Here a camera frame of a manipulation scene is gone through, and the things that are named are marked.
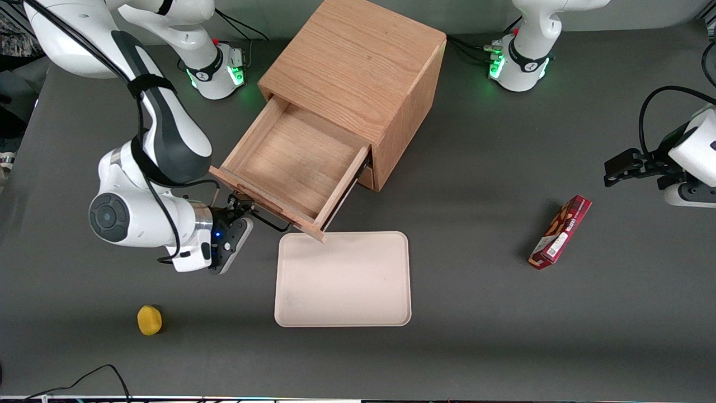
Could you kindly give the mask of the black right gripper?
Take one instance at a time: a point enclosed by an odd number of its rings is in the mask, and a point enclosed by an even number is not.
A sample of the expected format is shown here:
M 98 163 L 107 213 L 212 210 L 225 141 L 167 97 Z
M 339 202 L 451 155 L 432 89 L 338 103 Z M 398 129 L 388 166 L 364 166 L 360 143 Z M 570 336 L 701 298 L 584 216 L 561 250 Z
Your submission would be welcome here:
M 251 216 L 254 210 L 254 201 L 245 194 L 232 193 L 227 197 L 227 207 L 210 207 L 213 219 L 211 237 L 225 239 L 235 236 L 242 230 L 242 217 Z

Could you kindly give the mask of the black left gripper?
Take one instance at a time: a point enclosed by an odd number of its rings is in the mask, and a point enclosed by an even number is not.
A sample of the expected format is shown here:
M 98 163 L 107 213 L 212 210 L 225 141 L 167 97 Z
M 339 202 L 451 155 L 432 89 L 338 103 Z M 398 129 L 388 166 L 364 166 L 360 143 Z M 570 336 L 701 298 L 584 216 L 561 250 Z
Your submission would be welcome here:
M 669 151 L 675 148 L 685 136 L 687 126 L 687 124 L 680 125 L 668 133 L 657 148 L 651 151 L 647 148 L 645 137 L 643 137 L 643 154 L 647 159 L 645 163 L 642 154 L 636 148 L 626 149 L 606 161 L 604 163 L 604 186 L 611 187 L 619 181 L 639 176 L 642 169 L 644 177 L 660 176 L 657 179 L 660 191 L 688 182 L 689 174 L 669 156 Z

